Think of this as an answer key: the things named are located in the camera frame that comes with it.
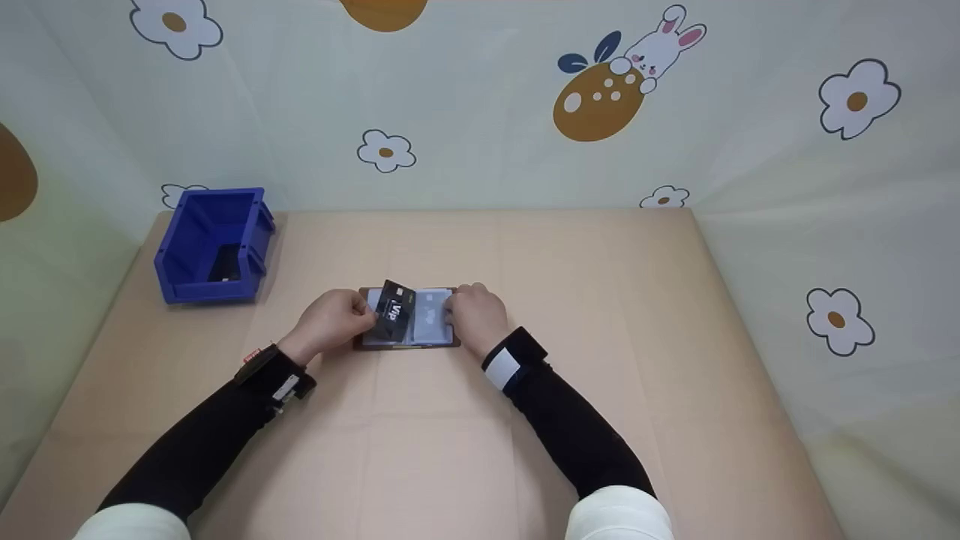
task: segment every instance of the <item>person's left hand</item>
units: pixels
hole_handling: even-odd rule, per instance
[[[314,356],[343,345],[376,323],[376,313],[355,290],[333,289],[314,300],[276,346],[306,366]]]

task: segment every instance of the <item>white sleeve cuff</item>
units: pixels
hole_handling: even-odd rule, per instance
[[[598,489],[570,511],[566,540],[673,540],[670,517],[657,499],[634,487]]]
[[[74,540],[190,540],[186,525],[169,510],[127,503],[105,508],[90,519]]]
[[[487,379],[490,379],[493,386],[496,386],[496,389],[502,392],[504,386],[507,385],[507,382],[510,382],[510,379],[519,369],[520,364],[517,363],[514,356],[510,354],[510,351],[507,351],[507,348],[504,347],[493,357],[493,360],[490,361],[484,373],[487,374]]]

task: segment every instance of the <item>blue plastic bin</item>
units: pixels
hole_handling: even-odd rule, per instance
[[[262,187],[184,191],[154,258],[163,300],[252,300],[275,228]]]

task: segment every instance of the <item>brown egg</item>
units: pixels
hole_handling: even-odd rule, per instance
[[[553,122],[560,133],[589,142],[622,130],[643,103],[635,69],[614,75],[606,62],[598,63],[573,78],[553,106]]]
[[[0,221],[23,213],[36,197],[36,169],[10,130],[0,124]]]
[[[410,26],[426,0],[340,0],[354,20],[377,32],[396,32]]]

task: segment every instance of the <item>black vip card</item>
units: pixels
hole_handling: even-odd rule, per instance
[[[376,326],[372,333],[381,339],[403,341],[417,298],[414,289],[387,280],[376,303]]]

